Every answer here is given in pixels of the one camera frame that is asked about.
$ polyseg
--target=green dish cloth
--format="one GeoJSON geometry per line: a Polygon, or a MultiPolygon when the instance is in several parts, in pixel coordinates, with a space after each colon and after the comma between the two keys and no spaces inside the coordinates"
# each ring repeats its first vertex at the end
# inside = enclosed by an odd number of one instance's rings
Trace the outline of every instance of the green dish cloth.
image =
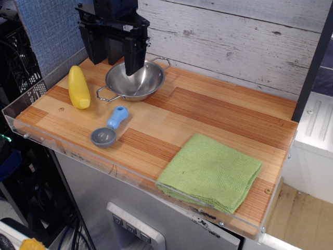
{"type": "MultiPolygon", "coordinates": [[[[194,135],[164,169],[158,182],[233,214],[247,196],[262,162],[202,134],[194,135]]],[[[196,203],[157,184],[165,194],[196,203]]]]}

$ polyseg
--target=button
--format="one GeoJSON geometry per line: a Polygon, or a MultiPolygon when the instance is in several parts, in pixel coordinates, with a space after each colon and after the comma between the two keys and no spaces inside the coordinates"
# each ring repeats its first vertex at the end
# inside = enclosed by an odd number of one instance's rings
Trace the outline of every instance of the button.
{"type": "Polygon", "coordinates": [[[144,241],[144,242],[147,242],[147,243],[151,243],[151,239],[145,235],[144,233],[140,232],[140,236],[141,236],[141,239],[144,241]]]}
{"type": "Polygon", "coordinates": [[[129,230],[131,233],[136,234],[135,227],[131,226],[130,224],[126,223],[127,230],[129,230]]]}
{"type": "Polygon", "coordinates": [[[113,215],[113,220],[118,224],[118,225],[123,225],[123,221],[122,219],[120,219],[119,217],[117,217],[116,215],[113,215]]]}

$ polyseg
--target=measuring spoon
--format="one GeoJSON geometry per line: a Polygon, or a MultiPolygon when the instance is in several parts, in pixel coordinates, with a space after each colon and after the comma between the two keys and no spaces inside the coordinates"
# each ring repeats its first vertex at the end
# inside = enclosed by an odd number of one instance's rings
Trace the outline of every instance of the measuring spoon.
{"type": "Polygon", "coordinates": [[[119,124],[128,116],[129,111],[126,107],[116,107],[112,116],[106,123],[107,127],[96,129],[90,136],[91,141],[98,147],[111,146],[117,138],[115,130],[119,127],[119,124]]]}

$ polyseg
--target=white wooden wall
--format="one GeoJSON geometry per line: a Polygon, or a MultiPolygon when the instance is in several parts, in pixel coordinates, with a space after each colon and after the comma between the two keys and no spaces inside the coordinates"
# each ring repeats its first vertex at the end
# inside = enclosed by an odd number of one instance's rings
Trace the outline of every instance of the white wooden wall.
{"type": "Polygon", "coordinates": [[[179,68],[297,100],[332,0],[138,0],[179,68]]]}

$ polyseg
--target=bowl handle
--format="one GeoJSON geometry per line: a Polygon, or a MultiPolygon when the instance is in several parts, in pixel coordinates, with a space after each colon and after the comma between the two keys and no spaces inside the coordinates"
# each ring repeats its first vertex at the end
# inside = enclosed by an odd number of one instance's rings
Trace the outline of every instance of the bowl handle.
{"type": "Polygon", "coordinates": [[[150,61],[155,61],[156,59],[161,59],[161,60],[167,60],[168,61],[168,66],[166,66],[163,70],[166,70],[167,68],[169,68],[171,66],[170,60],[165,58],[165,57],[155,57],[153,60],[150,61]]]}
{"type": "Polygon", "coordinates": [[[102,101],[106,101],[106,102],[111,102],[111,101],[114,101],[115,99],[118,99],[118,98],[122,97],[121,95],[118,95],[118,96],[116,96],[116,97],[114,97],[114,98],[112,98],[112,99],[105,99],[105,98],[101,98],[101,97],[99,97],[99,91],[105,89],[106,87],[107,87],[107,86],[105,85],[105,86],[101,87],[100,89],[96,90],[96,94],[97,94],[97,98],[98,98],[98,99],[100,99],[100,100],[102,100],[102,101]]]}

